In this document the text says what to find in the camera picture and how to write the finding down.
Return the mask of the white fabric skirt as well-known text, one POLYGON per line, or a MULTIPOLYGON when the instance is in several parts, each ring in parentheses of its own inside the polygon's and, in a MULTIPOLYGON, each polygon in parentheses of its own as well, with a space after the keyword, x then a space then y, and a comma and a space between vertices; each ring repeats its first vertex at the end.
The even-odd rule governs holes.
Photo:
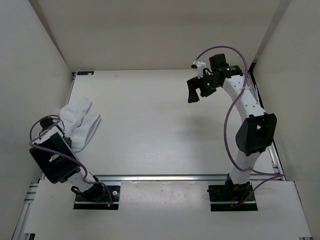
POLYGON ((71 149, 78 153, 82 151, 91 138, 101 121, 101 115, 90 113, 92 101, 83 97, 75 104, 65 105, 59 112, 65 136, 71 139, 71 149))

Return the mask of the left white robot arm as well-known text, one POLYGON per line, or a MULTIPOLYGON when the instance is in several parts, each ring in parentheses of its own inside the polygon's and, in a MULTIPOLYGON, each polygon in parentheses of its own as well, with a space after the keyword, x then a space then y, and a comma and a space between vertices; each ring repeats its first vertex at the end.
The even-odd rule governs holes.
POLYGON ((50 115, 38 120, 41 131, 32 137, 29 152, 45 177, 52 183, 69 183, 71 191, 87 201, 112 202, 108 187, 79 161, 71 149, 72 140, 59 126, 60 119, 50 115))

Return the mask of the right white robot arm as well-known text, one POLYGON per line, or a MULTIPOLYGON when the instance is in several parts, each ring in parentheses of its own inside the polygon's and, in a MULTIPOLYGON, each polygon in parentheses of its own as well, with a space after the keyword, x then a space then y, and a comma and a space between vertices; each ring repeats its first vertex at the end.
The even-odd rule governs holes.
POLYGON ((238 111, 241 126, 235 135, 237 155, 231 159, 232 170, 224 185, 210 186, 208 192, 214 202, 242 201, 252 192, 250 176, 258 158, 273 142, 277 117, 267 113, 255 99, 247 84, 246 69, 229 65, 224 54, 210 57, 209 62, 210 68, 199 60, 192 63, 197 75, 186 82, 187 101, 196 103, 222 88, 232 100, 230 109, 238 111))

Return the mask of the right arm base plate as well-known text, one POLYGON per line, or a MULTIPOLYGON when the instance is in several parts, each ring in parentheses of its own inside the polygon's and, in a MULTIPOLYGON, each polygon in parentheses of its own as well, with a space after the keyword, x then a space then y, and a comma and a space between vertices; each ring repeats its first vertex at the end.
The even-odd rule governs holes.
POLYGON ((209 185, 208 190, 211 212, 257 211, 257 203, 250 182, 233 184, 226 180, 224 185, 209 185))

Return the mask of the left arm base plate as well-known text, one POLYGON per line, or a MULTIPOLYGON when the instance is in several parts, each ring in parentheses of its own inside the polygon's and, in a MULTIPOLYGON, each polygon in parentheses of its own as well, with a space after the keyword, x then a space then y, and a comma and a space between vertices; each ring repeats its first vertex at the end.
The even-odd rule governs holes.
POLYGON ((109 192, 101 184, 94 184, 89 190, 80 192, 73 186, 75 193, 74 210, 118 210, 120 203, 120 185, 108 185, 109 192))

